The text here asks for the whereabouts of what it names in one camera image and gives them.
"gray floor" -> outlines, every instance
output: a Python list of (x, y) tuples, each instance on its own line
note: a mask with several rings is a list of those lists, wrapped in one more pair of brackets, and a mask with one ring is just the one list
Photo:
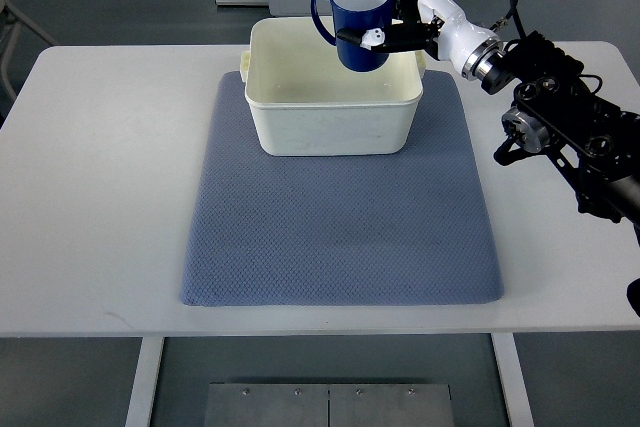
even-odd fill
[[(217, 8), (215, 0), (13, 1), (67, 45), (248, 43), (251, 26), (269, 16), (264, 8)], [(492, 24), (508, 10), (508, 0), (456, 1), (466, 10), (469, 19), (485, 25)], [(621, 50), (636, 78), (640, 78), (640, 41), (636, 35), (640, 4), (635, 0), (520, 0), (520, 12), (528, 31), (539, 30), (553, 40), (613, 43)], [(513, 26), (501, 35), (505, 39), (515, 37)], [(10, 69), (17, 86), (24, 82), (44, 47), (32, 34), (23, 35)], [(3, 112), (9, 110), (6, 100), (0, 108)], [(400, 339), (398, 343), (391, 342), (389, 351), (402, 350), (402, 342)], [(516, 342), (537, 426), (640, 424), (635, 401), (640, 392), (640, 335), (637, 332), (522, 334), (516, 336)], [(135, 369), (132, 352), (138, 348), (139, 341), (96, 339), (79, 343), (56, 339), (57, 347), (52, 349), (51, 345), (49, 341), (29, 339), (0, 342), (0, 425), (122, 425), (127, 407), (123, 399), (130, 390)], [(176, 353), (173, 346), (179, 345), (179, 342), (168, 343), (168, 355)], [(213, 357), (224, 352), (223, 347), (218, 349), (222, 350), (212, 350)], [(269, 349), (274, 347), (266, 350), (264, 365), (275, 352)], [(371, 354), (367, 345), (362, 349)], [(384, 352), (378, 352), (380, 362), (387, 362)], [(105, 358), (110, 365), (121, 367), (105, 369)], [(432, 365), (429, 358), (420, 357), (427, 366)], [(268, 371), (264, 365), (255, 366), (254, 372)], [(375, 372), (398, 377), (410, 375), (407, 368), (407, 364), (396, 359), (389, 360), (382, 370)], [(232, 371), (229, 366), (212, 370), (211, 380)], [(161, 381), (167, 382), (171, 378), (169, 370), (163, 372)], [(489, 381), (491, 375), (494, 374), (487, 371), (485, 380)], [(78, 378), (84, 379), (83, 382), (78, 382)], [(99, 393), (87, 390), (88, 384), (84, 382), (90, 379), (95, 379), (105, 390)], [(176, 401), (175, 398), (167, 400), (165, 383), (161, 387), (159, 401)], [(158, 405), (157, 415), (166, 414), (167, 409)], [(49, 417), (54, 410), (63, 416)], [(158, 425), (172, 425), (161, 424), (158, 416), (155, 417)], [(501, 422), (498, 419), (490, 425), (503, 425)]]

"blue mat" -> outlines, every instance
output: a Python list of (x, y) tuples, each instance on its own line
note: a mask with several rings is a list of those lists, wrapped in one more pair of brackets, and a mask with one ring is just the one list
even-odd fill
[(187, 305), (499, 299), (491, 227), (453, 79), (427, 72), (404, 148), (273, 157), (238, 72), (220, 83), (180, 298)]

